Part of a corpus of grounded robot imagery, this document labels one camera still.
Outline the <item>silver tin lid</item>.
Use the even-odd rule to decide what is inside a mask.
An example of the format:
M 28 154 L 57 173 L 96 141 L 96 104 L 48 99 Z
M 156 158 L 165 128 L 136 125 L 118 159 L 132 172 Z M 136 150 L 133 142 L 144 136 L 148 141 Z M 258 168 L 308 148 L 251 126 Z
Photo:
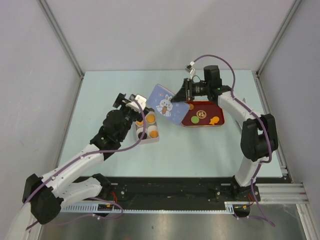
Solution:
M 173 102 L 174 93 L 157 84 L 147 99 L 147 105 L 175 125 L 180 125 L 190 110 L 186 102 Z

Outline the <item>orange flower cookie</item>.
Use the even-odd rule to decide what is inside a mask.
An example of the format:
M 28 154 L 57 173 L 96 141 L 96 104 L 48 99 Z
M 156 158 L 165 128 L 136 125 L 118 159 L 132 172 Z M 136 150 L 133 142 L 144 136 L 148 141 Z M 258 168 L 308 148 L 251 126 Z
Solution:
M 142 121 L 136 121 L 135 123 L 136 123 L 137 126 L 143 126 L 144 125 L 144 123 Z

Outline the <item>orange round cookie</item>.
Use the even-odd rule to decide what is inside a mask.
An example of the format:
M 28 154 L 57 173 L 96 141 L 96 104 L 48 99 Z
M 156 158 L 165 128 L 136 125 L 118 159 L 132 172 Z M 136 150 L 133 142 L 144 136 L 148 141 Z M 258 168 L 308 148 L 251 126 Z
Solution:
M 148 123 L 153 124 L 156 121 L 156 117 L 154 114 L 149 114 L 146 116 L 146 120 Z
M 151 138 L 157 138 L 159 136 L 159 133 L 158 133 L 157 130 L 152 130 L 152 131 L 149 132 L 149 136 Z

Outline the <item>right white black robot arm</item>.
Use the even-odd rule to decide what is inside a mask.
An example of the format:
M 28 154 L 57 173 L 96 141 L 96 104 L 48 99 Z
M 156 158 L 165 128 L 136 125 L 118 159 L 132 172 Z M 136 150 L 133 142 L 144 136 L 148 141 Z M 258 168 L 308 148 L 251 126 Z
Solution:
M 235 200 L 242 201 L 249 192 L 254 191 L 261 166 L 270 163 L 273 151 L 278 149 L 275 118 L 272 114 L 260 114 L 250 109 L 238 99 L 234 94 L 234 87 L 222 83 L 218 66 L 205 66 L 204 79 L 198 82 L 193 80 L 196 71 L 191 64 L 186 67 L 186 71 L 190 76 L 183 80 L 180 90 L 172 98 L 173 102 L 187 102 L 195 97 L 206 96 L 240 124 L 243 159 L 232 177 L 230 194 Z

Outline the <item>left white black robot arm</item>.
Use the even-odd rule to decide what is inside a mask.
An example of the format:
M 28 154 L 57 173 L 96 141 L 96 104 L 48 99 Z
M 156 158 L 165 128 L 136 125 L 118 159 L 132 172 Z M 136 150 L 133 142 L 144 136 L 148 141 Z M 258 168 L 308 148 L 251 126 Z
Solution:
M 110 182 L 100 173 L 85 181 L 75 180 L 87 169 L 104 162 L 114 153 L 133 149 L 138 143 L 122 148 L 133 122 L 146 122 L 149 110 L 147 99 L 139 94 L 126 98 L 119 93 L 113 110 L 103 120 L 98 133 L 75 157 L 54 170 L 42 175 L 30 175 L 24 185 L 22 202 L 30 205 L 30 213 L 36 222 L 44 225 L 51 222 L 62 208 L 78 201 L 110 196 Z

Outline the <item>black round cookie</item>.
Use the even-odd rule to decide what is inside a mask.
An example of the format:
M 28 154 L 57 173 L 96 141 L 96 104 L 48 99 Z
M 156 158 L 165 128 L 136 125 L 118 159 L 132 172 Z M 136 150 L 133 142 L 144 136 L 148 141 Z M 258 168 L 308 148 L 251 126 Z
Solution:
M 140 139 L 147 139 L 148 138 L 148 135 L 146 133 L 142 134 L 142 132 L 138 135 Z

